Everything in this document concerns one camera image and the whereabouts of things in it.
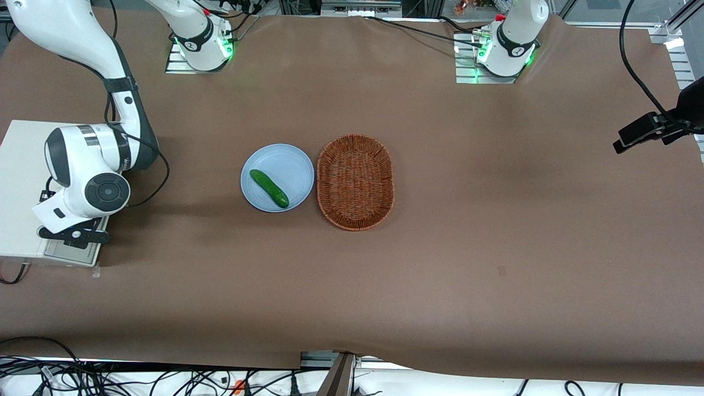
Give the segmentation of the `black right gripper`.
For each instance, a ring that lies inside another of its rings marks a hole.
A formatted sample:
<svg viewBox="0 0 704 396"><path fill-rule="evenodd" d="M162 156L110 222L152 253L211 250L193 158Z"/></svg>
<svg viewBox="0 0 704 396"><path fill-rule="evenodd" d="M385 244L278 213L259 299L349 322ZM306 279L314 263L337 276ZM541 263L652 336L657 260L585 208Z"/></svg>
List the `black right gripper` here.
<svg viewBox="0 0 704 396"><path fill-rule="evenodd" d="M106 230L106 217L94 218L66 228L59 233L50 232L46 227L39 227L37 235L45 240L60 240L63 245L83 249L85 243L106 244L110 235Z"/></svg>

